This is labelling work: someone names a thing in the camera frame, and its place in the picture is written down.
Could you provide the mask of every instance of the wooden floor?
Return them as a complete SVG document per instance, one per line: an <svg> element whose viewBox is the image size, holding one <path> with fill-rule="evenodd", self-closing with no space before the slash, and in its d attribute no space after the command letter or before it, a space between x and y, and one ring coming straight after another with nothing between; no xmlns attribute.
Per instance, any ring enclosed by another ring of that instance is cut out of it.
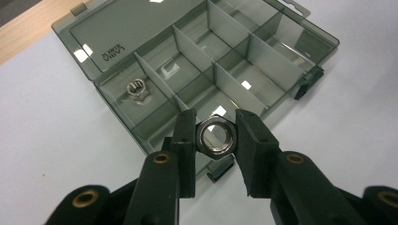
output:
<svg viewBox="0 0 398 225"><path fill-rule="evenodd" d="M86 0L42 0L0 27L0 65L49 33L51 24Z"/></svg>

